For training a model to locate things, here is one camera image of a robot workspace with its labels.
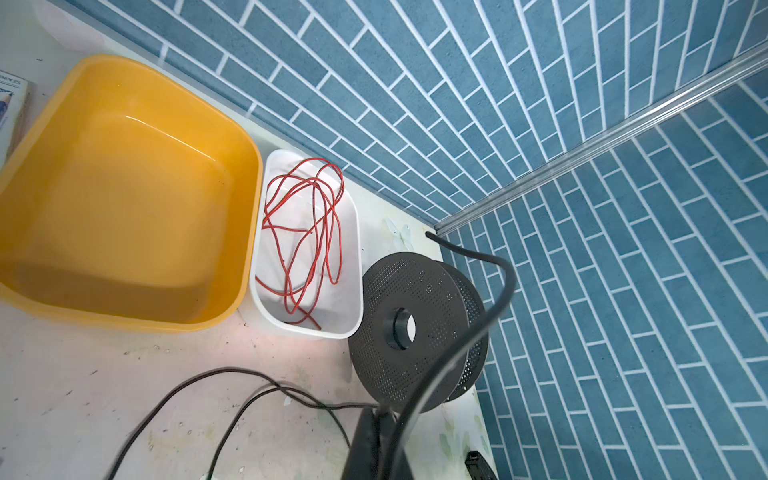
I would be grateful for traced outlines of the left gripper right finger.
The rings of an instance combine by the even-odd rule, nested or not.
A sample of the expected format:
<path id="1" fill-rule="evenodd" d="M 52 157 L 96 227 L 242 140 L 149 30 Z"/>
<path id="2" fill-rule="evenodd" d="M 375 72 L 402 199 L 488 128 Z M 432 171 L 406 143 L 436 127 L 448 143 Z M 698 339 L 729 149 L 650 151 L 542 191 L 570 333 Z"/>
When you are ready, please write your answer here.
<path id="1" fill-rule="evenodd" d="M 413 473 L 404 450 L 403 443 L 393 443 L 396 458 L 391 462 L 389 478 L 393 480 L 413 480 Z"/>

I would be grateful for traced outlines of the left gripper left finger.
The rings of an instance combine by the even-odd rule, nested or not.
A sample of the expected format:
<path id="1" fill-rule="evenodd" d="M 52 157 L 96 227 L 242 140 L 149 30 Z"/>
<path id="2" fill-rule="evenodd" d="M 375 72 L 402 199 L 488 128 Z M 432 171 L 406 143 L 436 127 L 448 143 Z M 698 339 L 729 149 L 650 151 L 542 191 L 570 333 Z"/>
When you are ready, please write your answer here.
<path id="1" fill-rule="evenodd" d="M 361 412 L 341 479 L 376 479 L 380 451 L 380 417 L 376 409 L 365 407 Z"/>

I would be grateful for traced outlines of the grey perforated cable spool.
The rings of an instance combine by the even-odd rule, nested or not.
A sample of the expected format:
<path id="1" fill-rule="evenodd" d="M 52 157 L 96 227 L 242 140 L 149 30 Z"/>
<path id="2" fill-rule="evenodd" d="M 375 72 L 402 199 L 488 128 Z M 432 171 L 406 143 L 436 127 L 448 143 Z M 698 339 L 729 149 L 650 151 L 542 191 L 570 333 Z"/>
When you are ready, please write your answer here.
<path id="1" fill-rule="evenodd" d="M 390 254 L 363 276 L 363 318 L 348 339 L 373 399 L 401 413 L 417 385 L 485 307 L 457 268 L 412 252 Z"/>

